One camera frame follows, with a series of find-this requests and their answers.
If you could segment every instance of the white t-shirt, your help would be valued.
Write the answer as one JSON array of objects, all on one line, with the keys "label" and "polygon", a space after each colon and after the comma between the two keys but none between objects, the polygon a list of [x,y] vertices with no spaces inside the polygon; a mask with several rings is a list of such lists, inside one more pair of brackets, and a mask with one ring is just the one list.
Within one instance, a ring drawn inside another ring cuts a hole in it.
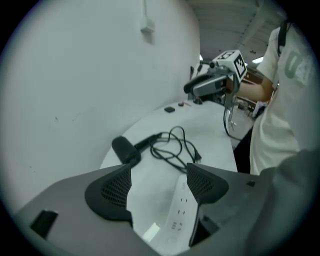
[{"label": "white t-shirt", "polygon": [[263,61],[257,69],[279,87],[264,113],[257,118],[250,143],[250,173],[278,166],[302,149],[320,144],[319,68],[313,51],[291,25],[278,56],[280,28],[271,32]]}]

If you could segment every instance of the ceiling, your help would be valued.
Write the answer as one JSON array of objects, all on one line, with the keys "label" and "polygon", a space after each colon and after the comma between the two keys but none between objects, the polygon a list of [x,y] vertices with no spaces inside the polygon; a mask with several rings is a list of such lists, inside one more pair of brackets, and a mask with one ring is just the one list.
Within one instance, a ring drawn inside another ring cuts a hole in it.
[{"label": "ceiling", "polygon": [[272,30],[285,12],[271,0],[186,0],[199,20],[200,53],[209,61],[239,49],[248,67],[265,54]]}]

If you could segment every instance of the black pants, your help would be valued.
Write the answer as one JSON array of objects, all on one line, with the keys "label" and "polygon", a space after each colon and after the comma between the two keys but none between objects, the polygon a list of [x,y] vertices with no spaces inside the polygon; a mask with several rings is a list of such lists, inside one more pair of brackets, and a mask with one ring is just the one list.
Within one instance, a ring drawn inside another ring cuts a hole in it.
[{"label": "black pants", "polygon": [[253,127],[247,132],[233,151],[238,173],[250,173],[250,142]]}]

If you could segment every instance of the power strip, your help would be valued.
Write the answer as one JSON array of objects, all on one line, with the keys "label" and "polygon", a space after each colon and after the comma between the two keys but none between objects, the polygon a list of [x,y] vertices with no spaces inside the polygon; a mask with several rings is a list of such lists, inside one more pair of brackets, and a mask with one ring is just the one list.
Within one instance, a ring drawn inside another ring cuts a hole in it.
[{"label": "power strip", "polygon": [[187,175],[182,174],[176,182],[165,225],[149,245],[162,256],[172,256],[187,251],[197,210],[197,201],[187,185]]}]

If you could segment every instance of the white wall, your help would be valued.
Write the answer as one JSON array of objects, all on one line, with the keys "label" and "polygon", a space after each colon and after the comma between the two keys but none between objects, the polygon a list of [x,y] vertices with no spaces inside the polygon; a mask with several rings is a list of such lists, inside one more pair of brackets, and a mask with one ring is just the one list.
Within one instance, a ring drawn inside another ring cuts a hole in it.
[{"label": "white wall", "polygon": [[41,2],[0,67],[1,189],[12,213],[52,183],[100,167],[114,137],[186,99],[198,21],[183,0]]}]

